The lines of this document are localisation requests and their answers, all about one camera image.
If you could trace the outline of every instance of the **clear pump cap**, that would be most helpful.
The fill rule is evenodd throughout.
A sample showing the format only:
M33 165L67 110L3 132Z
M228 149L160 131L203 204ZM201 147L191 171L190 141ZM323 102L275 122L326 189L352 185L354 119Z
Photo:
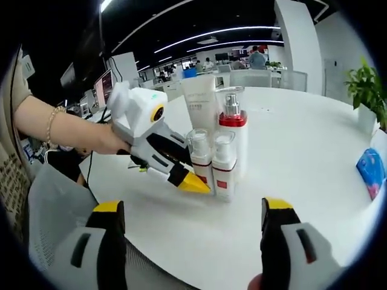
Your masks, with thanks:
M187 134L191 154L206 156L210 153L209 133L205 129L194 129Z
M219 160L229 160L235 154L233 141L235 133L231 131L216 131L215 139L215 155Z

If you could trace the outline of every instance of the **hand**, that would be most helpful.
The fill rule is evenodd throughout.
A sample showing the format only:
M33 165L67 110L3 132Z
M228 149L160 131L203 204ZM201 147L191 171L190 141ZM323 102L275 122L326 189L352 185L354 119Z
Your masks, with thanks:
M121 140L112 130L111 124L100 124L100 141L95 149L99 154L117 154L119 150L124 150L128 154L131 146Z
M247 290L259 290L261 288L262 274L254 277L253 280L249 283Z

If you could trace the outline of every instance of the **potted plant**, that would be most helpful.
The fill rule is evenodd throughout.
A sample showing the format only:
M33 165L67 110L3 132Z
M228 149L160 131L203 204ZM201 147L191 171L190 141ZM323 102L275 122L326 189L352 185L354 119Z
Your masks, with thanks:
M353 108L359 109L359 126L371 134L375 122L380 123L382 130L387 126L386 92L375 68L370 68L362 58L362 67L347 72L348 95L353 99Z

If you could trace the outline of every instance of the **green leaves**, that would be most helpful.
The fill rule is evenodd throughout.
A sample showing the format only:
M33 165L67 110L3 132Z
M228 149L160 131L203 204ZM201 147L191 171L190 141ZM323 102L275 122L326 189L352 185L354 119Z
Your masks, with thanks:
M358 70L351 69L346 75L348 81L344 84L348 87L348 95L353 98L353 108L357 109L360 104L365 105L376 114L377 121L385 128L387 93L383 90L376 69L370 68L362 57L362 67Z

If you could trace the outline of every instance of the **woman's arm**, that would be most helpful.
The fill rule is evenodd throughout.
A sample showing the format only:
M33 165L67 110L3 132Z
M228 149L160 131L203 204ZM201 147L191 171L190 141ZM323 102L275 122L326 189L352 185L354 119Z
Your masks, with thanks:
M47 140L47 126L54 108L32 95L15 112L15 126L24 134ZM51 124L51 142L62 146L87 148L101 154L116 154L130 145L113 133L110 125L95 124L77 116L60 112Z

